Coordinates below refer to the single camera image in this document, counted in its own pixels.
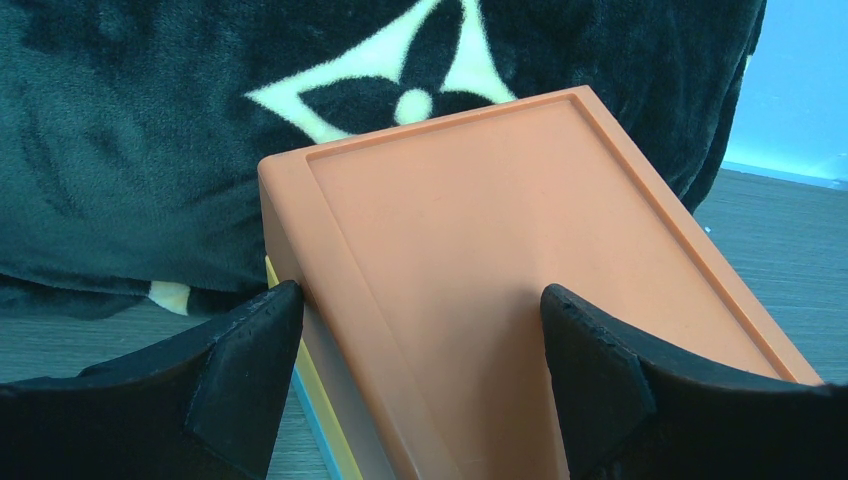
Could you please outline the orange drawer organizer box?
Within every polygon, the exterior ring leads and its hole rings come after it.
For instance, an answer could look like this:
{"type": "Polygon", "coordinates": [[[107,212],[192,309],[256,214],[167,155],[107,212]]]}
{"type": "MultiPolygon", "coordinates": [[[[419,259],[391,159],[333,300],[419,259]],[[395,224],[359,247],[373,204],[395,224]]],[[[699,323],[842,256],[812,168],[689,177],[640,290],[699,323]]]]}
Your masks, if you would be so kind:
{"type": "Polygon", "coordinates": [[[588,87],[258,166],[271,283],[335,479],[565,479],[540,298],[766,377],[819,376],[588,87]]]}

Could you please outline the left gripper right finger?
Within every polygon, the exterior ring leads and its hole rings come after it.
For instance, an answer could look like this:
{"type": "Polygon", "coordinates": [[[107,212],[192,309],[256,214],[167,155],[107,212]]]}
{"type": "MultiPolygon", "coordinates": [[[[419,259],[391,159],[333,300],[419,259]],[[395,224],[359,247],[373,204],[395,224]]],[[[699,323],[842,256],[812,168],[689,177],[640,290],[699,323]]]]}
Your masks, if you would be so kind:
{"type": "Polygon", "coordinates": [[[574,479],[843,479],[847,389],[707,359],[558,284],[545,356],[574,479]]]}

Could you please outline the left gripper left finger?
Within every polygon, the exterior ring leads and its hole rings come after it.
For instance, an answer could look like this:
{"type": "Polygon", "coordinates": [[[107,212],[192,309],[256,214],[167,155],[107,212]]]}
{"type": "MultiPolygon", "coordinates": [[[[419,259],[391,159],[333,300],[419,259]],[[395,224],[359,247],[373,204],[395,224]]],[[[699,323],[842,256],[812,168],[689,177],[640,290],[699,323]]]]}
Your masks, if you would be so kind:
{"type": "Polygon", "coordinates": [[[5,479],[263,479],[303,329],[285,281],[69,378],[1,387],[5,479]]]}

